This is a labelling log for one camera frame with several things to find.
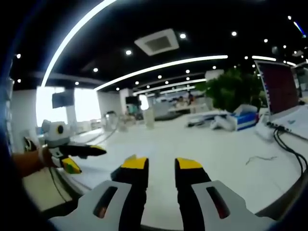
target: laptop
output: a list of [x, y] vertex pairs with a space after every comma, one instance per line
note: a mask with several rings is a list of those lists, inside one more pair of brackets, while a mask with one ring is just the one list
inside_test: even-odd
[[308, 106], [299, 105], [295, 79], [288, 65], [256, 61], [269, 108], [269, 122], [308, 140]]

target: ceiling vent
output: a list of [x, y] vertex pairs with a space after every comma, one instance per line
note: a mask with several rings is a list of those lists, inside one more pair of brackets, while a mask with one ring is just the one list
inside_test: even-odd
[[136, 40], [135, 44], [149, 56], [179, 48], [173, 29], [162, 30], [145, 36]]

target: potted plant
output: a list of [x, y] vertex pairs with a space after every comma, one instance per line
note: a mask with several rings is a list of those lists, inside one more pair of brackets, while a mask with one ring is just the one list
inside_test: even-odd
[[244, 74], [235, 68], [227, 70], [218, 78], [197, 84], [196, 88], [213, 100], [215, 108], [229, 112], [241, 104], [260, 109], [266, 103], [262, 82], [257, 74]]

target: laptop screen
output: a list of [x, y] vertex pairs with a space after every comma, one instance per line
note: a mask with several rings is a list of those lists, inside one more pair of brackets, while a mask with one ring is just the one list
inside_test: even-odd
[[298, 105], [294, 77], [286, 65], [256, 62], [268, 95], [270, 113], [276, 114]]

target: table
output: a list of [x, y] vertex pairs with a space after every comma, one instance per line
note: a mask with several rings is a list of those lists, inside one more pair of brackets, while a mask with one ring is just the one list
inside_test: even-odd
[[[184, 157], [202, 164], [212, 180], [219, 180], [239, 194], [253, 212], [266, 208], [286, 193], [300, 177], [297, 159], [276, 143], [259, 138], [254, 128], [227, 132], [209, 128], [186, 128], [189, 115], [172, 121], [156, 122], [153, 130], [144, 125], [117, 132], [104, 143], [108, 154], [74, 160], [83, 174], [62, 172], [66, 181], [85, 193], [109, 178], [109, 173], [132, 154], [149, 157], [147, 202], [141, 223], [146, 226], [181, 230], [182, 219], [177, 202], [174, 159]], [[308, 158], [308, 142], [284, 134], [281, 138]], [[253, 156], [277, 158], [267, 161]]]

